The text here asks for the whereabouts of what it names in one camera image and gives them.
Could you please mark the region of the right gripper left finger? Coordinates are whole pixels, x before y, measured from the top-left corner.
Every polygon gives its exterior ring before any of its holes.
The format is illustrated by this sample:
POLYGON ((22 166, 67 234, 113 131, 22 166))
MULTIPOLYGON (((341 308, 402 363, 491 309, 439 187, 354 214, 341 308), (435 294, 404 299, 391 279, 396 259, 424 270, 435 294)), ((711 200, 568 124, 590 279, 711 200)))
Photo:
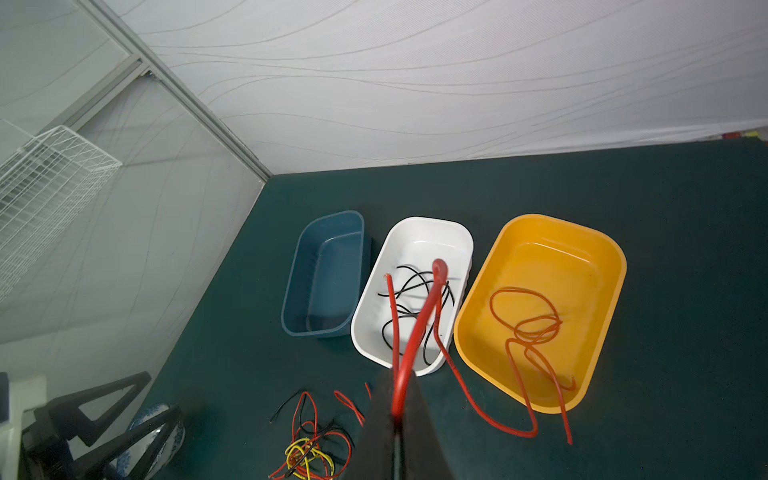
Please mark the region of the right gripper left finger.
POLYGON ((381 373, 374 385, 373 396, 346 470, 347 479, 394 479, 395 426, 391 416, 393 373, 381 373))

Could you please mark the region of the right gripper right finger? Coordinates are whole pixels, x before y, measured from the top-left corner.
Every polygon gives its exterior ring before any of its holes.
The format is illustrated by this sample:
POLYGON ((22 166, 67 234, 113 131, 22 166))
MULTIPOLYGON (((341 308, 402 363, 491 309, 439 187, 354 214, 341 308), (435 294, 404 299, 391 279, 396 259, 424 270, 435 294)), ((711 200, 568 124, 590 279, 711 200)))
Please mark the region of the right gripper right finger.
POLYGON ((398 455, 399 479, 454 479, 414 374, 400 420, 398 455))

